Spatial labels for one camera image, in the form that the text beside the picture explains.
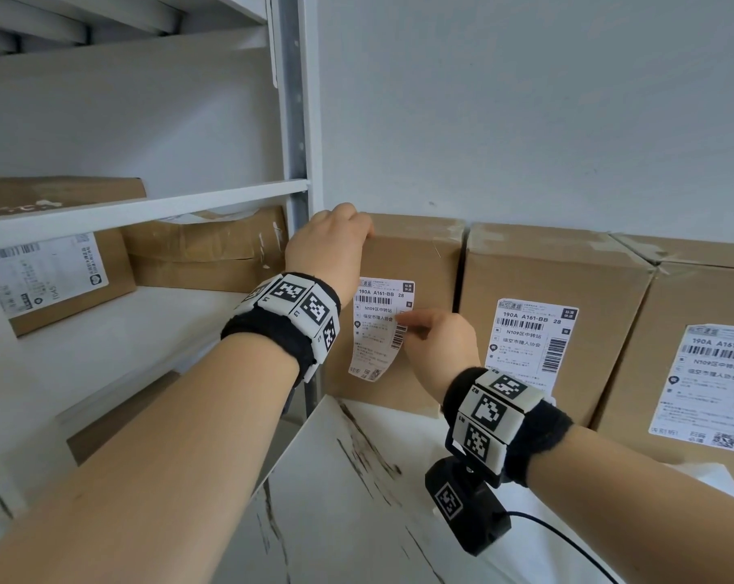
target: scratched white surface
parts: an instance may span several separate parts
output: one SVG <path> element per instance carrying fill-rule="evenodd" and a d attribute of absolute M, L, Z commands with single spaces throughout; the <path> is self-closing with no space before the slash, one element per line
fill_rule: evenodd
<path fill-rule="evenodd" d="M 606 581 L 523 519 L 478 558 L 462 551 L 424 488 L 427 469 L 448 456 L 445 429 L 442 419 L 325 397 L 256 491 L 214 584 Z M 498 498 L 570 532 L 524 488 L 503 486 Z"/>

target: shipping label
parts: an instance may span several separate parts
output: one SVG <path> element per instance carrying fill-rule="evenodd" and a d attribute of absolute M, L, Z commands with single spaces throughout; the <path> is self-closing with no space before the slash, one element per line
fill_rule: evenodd
<path fill-rule="evenodd" d="M 108 284 L 94 234 L 0 249 L 0 303 L 8 319 Z"/>
<path fill-rule="evenodd" d="M 648 431 L 734 451 L 734 326 L 686 327 Z"/>
<path fill-rule="evenodd" d="M 577 307 L 500 299 L 486 354 L 486 367 L 553 391 L 578 319 Z"/>
<path fill-rule="evenodd" d="M 400 352 L 407 327 L 394 316 L 410 311 L 415 283 L 407 280 L 371 279 L 362 282 L 353 298 L 353 356 L 348 372 L 374 382 Z"/>

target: shelf board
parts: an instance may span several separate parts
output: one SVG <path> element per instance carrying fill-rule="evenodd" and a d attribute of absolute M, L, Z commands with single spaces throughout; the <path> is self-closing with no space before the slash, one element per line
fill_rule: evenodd
<path fill-rule="evenodd" d="M 243 297 L 140 286 L 19 342 L 65 432 L 74 434 L 216 341 Z"/>
<path fill-rule="evenodd" d="M 159 36 L 122 43 L 3 55 L 0 56 L 0 82 L 70 71 L 181 64 L 247 49 L 261 49 L 268 44 L 266 26 L 250 26 L 192 35 Z"/>
<path fill-rule="evenodd" d="M 0 248 L 86 234 L 90 231 L 109 230 L 113 227 L 184 213 L 291 195 L 305 192 L 307 189 L 306 180 L 285 180 L 225 191 L 200 192 L 194 195 L 138 198 L 131 201 L 6 215 L 0 217 Z"/>

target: person's left hand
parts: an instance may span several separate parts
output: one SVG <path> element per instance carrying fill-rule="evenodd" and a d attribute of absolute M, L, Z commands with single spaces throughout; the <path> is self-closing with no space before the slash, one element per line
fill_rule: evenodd
<path fill-rule="evenodd" d="M 286 270 L 321 279 L 345 307 L 359 287 L 362 247 L 373 233 L 370 216 L 349 202 L 319 211 L 288 242 Z"/>

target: forearm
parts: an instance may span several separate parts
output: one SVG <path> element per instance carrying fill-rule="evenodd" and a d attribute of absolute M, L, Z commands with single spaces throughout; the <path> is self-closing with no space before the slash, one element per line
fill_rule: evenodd
<path fill-rule="evenodd" d="M 0 581 L 209 581 L 297 373 L 227 337 L 0 541 Z"/>
<path fill-rule="evenodd" d="M 528 485 L 621 577 L 734 582 L 734 498 L 573 427 Z"/>

